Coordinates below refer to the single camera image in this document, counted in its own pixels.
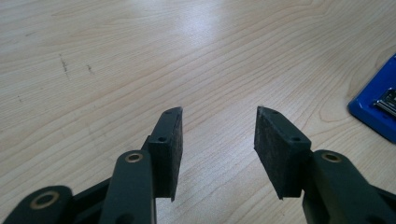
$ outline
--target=light wood grain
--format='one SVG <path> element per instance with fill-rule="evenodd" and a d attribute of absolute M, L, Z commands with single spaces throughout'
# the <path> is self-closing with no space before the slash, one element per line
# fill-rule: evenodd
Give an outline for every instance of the light wood grain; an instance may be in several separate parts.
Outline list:
<path fill-rule="evenodd" d="M 0 221 L 36 189 L 108 178 L 179 105 L 177 197 L 157 200 L 159 223 L 305 223 L 253 150 L 257 105 L 396 193 L 396 147 L 347 112 L 396 52 L 395 11 L 394 0 L 2 1 Z"/>

